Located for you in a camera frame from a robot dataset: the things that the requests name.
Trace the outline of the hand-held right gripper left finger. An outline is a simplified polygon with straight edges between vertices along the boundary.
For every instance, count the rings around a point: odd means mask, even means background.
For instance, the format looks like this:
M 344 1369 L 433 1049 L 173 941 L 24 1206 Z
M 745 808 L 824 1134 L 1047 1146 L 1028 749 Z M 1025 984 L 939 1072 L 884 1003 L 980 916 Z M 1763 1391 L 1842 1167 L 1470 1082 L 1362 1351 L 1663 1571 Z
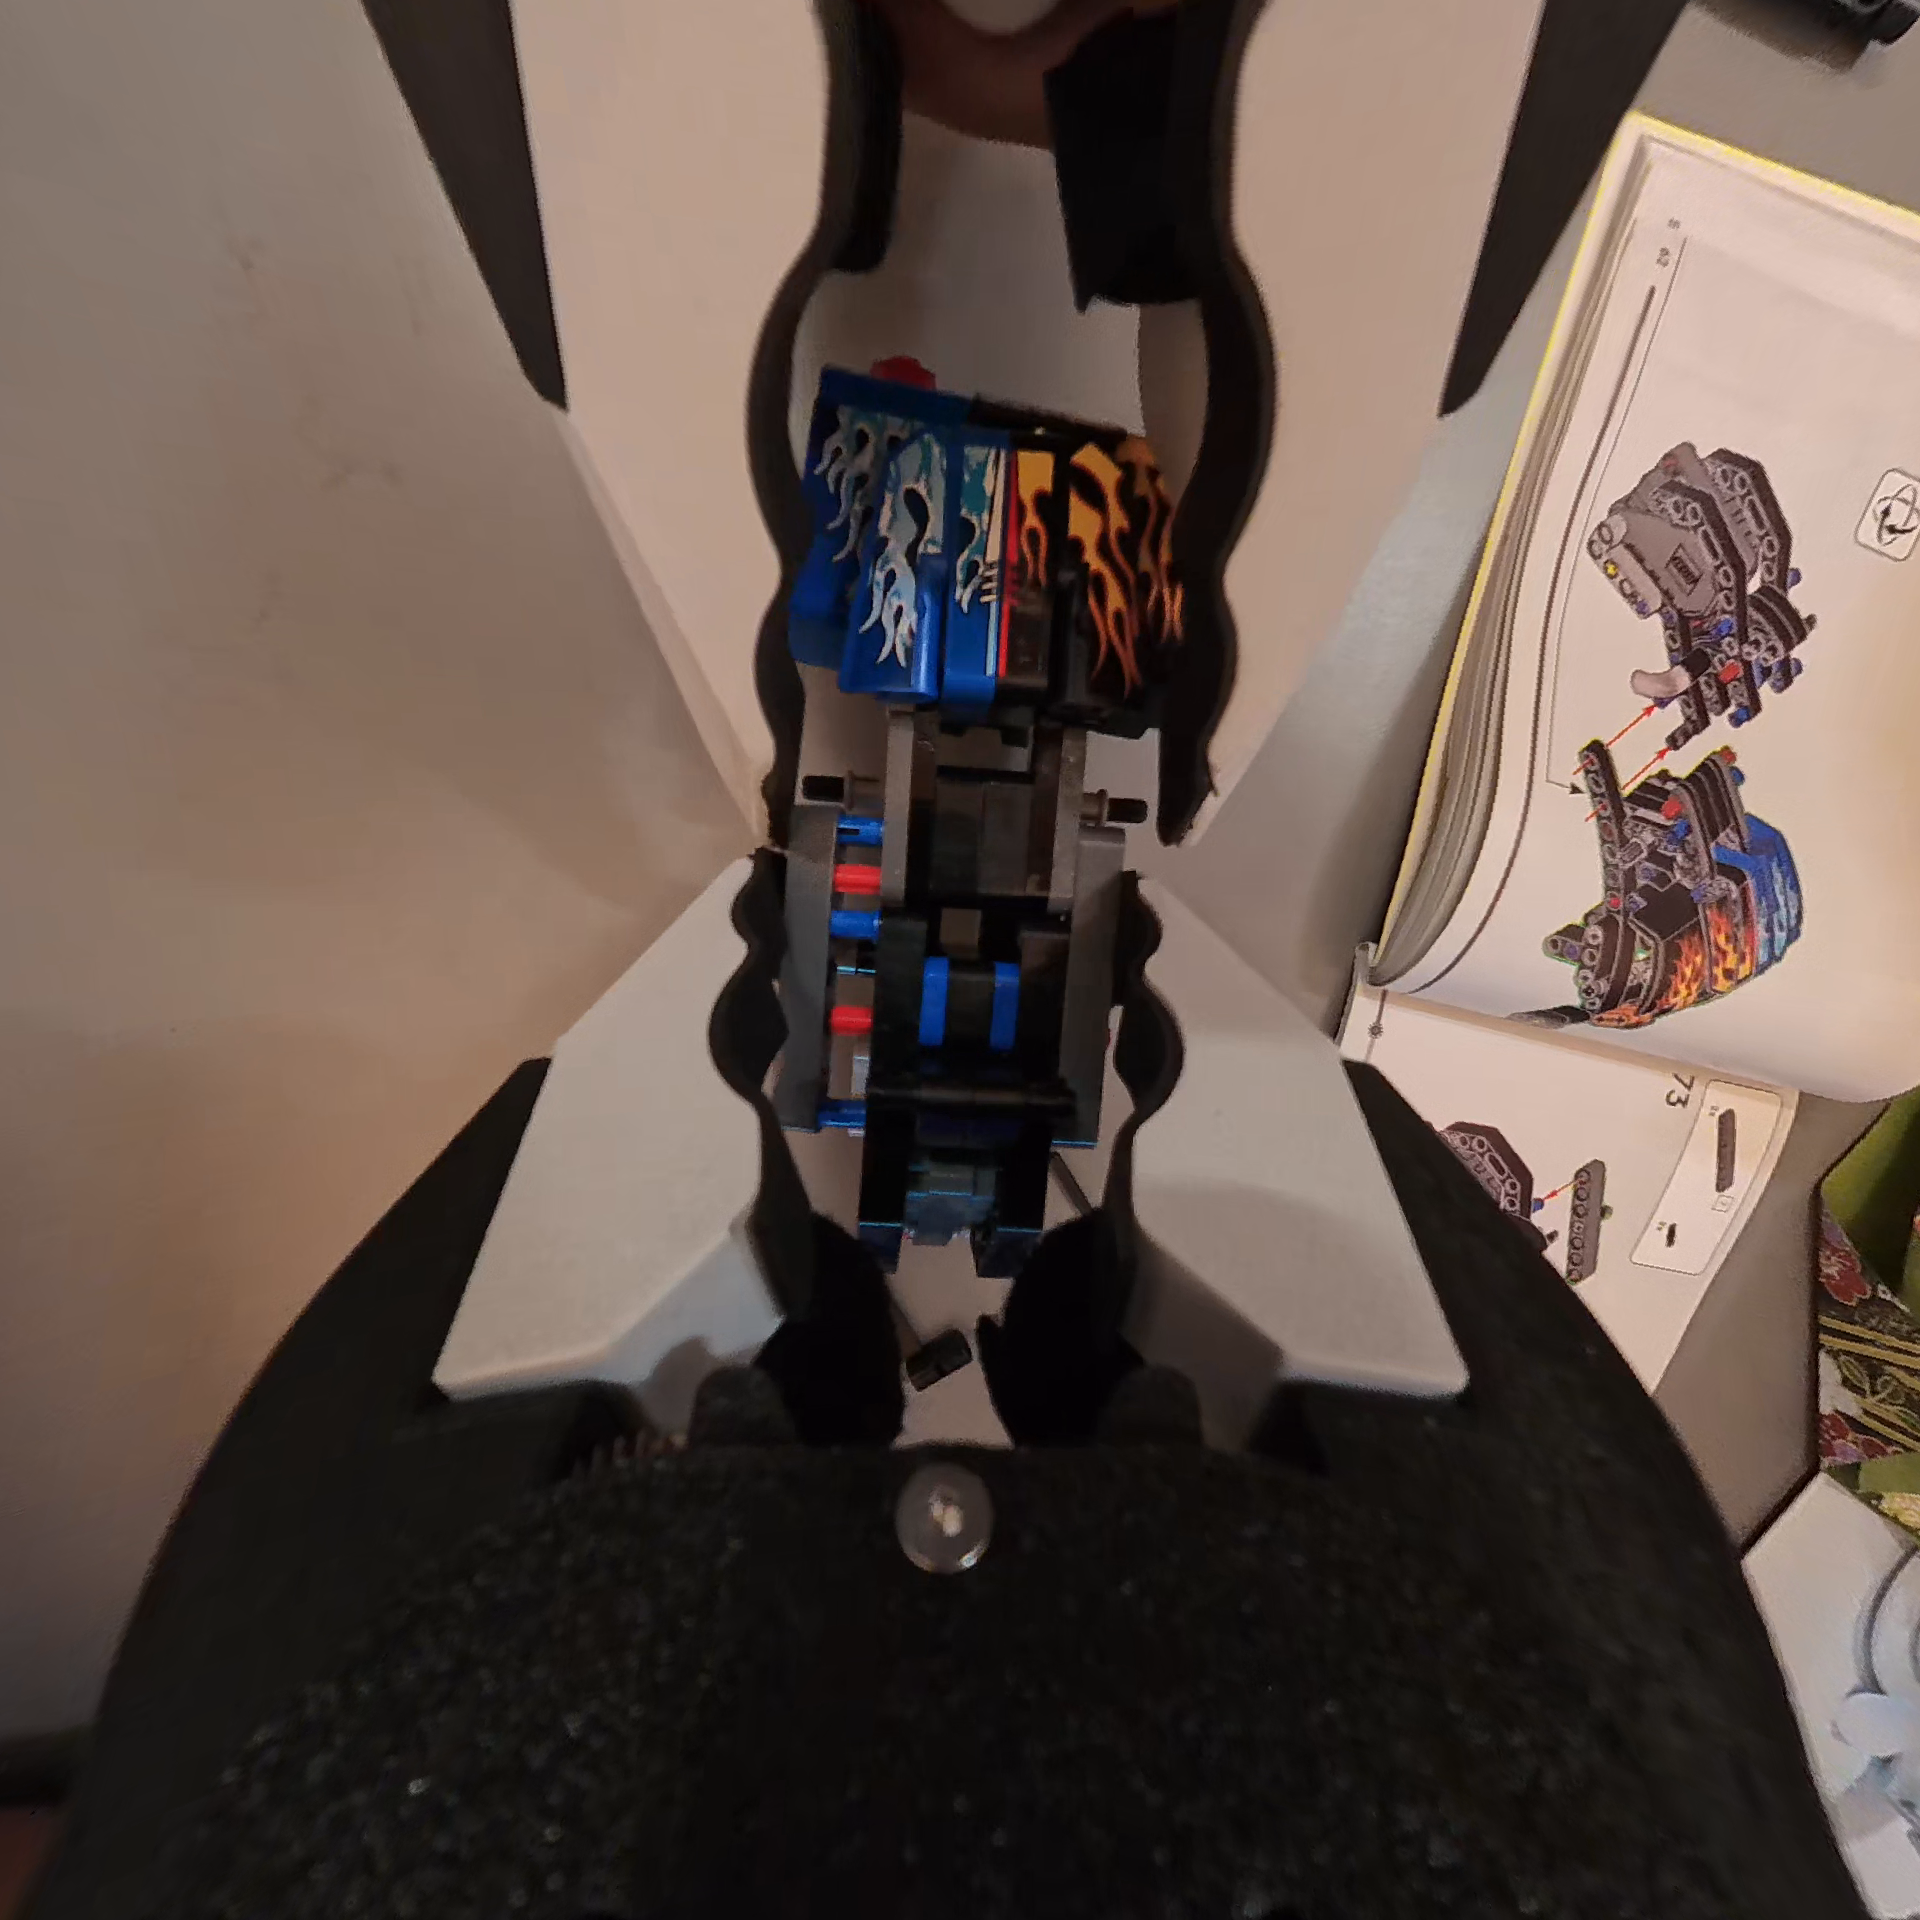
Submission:
M 813 1209 L 765 1076 L 783 858 L 723 869 L 569 1028 L 535 1094 L 435 1388 L 608 1384 L 647 1428 L 773 1347 L 795 1428 L 890 1424 L 875 1259 Z

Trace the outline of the lego instruction booklet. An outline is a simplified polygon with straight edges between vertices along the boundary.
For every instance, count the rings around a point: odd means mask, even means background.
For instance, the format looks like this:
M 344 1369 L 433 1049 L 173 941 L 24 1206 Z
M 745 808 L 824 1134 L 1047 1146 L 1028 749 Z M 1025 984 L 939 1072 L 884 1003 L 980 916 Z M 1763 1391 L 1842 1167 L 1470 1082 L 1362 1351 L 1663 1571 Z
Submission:
M 1914 1086 L 1914 481 L 1914 212 L 1628 114 L 1337 1043 L 1645 1384 Z

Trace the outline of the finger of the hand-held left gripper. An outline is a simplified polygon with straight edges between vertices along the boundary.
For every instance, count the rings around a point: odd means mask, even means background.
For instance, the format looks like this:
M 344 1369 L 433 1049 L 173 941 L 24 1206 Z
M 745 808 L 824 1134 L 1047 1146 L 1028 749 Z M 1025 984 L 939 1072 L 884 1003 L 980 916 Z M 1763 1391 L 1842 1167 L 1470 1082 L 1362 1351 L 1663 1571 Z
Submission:
M 514 3 L 565 443 L 714 771 L 783 846 L 804 304 L 860 222 L 867 4 Z
M 1160 834 L 1249 768 L 1434 429 L 1539 4 L 1104 4 L 1044 74 L 1075 291 L 1197 307 Z

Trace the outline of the white box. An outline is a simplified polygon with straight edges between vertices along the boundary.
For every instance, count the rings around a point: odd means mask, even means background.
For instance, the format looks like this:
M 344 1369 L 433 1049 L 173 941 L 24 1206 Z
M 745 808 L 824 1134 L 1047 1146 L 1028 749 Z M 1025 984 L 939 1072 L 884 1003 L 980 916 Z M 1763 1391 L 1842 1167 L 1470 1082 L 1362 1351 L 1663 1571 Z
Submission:
M 1742 1571 L 1859 1897 L 1875 1916 L 1914 1916 L 1914 1539 L 1830 1476 L 1812 1476 Z

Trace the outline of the blue black flame lego model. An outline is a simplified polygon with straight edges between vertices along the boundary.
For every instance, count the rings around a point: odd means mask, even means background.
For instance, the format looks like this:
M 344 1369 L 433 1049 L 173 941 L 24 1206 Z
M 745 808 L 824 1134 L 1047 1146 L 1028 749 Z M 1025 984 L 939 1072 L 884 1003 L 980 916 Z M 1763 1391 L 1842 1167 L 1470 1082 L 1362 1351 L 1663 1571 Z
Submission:
M 1118 424 L 828 368 L 804 433 L 798 666 L 884 721 L 809 774 L 783 884 L 785 1129 L 863 1139 L 854 1233 L 968 1241 L 1009 1281 L 1058 1148 L 1100 1133 L 1124 831 L 1090 738 L 1160 726 L 1184 643 L 1175 507 Z

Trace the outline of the green floral patterned box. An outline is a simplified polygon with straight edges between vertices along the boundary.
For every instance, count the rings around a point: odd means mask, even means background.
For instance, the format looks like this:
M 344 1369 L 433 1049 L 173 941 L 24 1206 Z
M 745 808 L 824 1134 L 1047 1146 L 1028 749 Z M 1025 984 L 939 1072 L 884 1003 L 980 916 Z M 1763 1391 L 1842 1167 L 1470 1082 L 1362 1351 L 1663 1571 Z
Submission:
M 1815 1457 L 1918 1538 L 1918 1092 L 1817 1188 Z

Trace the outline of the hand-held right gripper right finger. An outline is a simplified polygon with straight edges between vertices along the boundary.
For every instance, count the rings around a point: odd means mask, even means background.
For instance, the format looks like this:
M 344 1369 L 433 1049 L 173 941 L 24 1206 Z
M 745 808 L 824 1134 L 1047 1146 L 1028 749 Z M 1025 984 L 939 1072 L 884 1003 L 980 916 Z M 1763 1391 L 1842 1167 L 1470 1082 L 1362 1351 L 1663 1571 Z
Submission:
M 1188 912 L 1120 881 L 1095 1207 L 1049 1231 L 988 1326 L 1018 1444 L 1080 1444 L 1163 1369 L 1200 1434 L 1249 1444 L 1307 1388 L 1418 1409 L 1467 1384 L 1448 1316 L 1333 1039 Z

